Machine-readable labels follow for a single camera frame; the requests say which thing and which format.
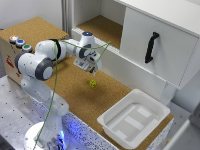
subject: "yellow object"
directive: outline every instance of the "yellow object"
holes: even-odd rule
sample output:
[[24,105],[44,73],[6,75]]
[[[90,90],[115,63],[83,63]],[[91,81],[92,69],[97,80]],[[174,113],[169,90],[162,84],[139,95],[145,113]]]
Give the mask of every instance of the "yellow object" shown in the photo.
[[97,82],[96,81],[94,81],[94,80],[91,80],[90,81],[90,86],[91,87],[95,87],[97,85]]

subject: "cabinet handle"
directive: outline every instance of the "cabinet handle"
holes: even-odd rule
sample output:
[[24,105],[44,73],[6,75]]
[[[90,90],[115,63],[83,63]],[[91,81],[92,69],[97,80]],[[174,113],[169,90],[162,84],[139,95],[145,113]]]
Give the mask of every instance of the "cabinet handle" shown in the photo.
[[156,32],[153,32],[153,36],[149,40],[149,44],[148,44],[148,48],[147,48],[147,53],[146,53],[146,56],[145,56],[145,63],[146,64],[148,64],[150,61],[153,60],[153,57],[151,57],[151,53],[152,53],[152,50],[153,50],[154,40],[156,38],[158,38],[158,37],[159,37],[159,34],[156,33]]

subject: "white wall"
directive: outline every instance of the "white wall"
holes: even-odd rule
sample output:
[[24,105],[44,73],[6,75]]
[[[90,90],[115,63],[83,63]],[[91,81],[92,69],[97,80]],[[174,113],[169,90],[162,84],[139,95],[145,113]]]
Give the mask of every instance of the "white wall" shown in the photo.
[[61,0],[0,0],[0,28],[36,16],[62,29]]
[[192,112],[200,102],[200,71],[177,93],[173,102]]

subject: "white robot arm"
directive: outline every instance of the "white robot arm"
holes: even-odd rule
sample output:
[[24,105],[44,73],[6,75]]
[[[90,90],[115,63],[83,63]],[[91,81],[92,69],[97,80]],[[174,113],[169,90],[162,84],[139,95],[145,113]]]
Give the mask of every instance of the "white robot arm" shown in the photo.
[[[33,99],[43,103],[47,108],[50,106],[52,91],[43,82],[48,80],[53,74],[53,62],[65,57],[66,53],[75,55],[74,64],[86,72],[94,73],[102,67],[100,54],[92,48],[94,47],[94,36],[90,32],[84,32],[81,40],[73,39],[58,41],[46,40],[39,42],[35,47],[35,54],[21,52],[15,58],[15,66],[19,73],[23,75],[21,81],[22,89]],[[38,146],[41,149],[50,149],[48,143],[55,139],[62,128],[61,117],[68,113],[69,106],[66,101],[54,100],[51,113],[40,135]]]

